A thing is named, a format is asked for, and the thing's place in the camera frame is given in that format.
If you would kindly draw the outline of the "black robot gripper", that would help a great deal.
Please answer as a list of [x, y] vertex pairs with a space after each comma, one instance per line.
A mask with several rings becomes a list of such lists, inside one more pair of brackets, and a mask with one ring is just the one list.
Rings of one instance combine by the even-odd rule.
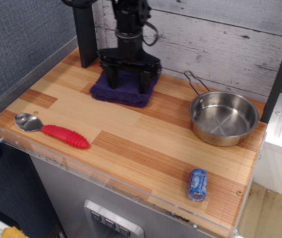
[[100, 65], [104, 70], [108, 85], [115, 89], [118, 85], [118, 71], [140, 73], [139, 91], [146, 94], [151, 82], [151, 74], [160, 71], [160, 60], [143, 50], [143, 37], [118, 37], [116, 48], [99, 49]]

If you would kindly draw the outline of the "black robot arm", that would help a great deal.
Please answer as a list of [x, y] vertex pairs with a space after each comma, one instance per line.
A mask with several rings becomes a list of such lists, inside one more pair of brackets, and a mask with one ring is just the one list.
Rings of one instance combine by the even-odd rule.
[[139, 92], [148, 91], [151, 79], [158, 76], [160, 60], [143, 50], [143, 27], [156, 28], [147, 20], [150, 6], [145, 0], [113, 0], [112, 7], [116, 19], [115, 35], [117, 47], [97, 49], [93, 26], [92, 0], [65, 0], [65, 5], [73, 8], [81, 66], [86, 68], [96, 57], [106, 76], [108, 85], [119, 86], [123, 71], [137, 73]]

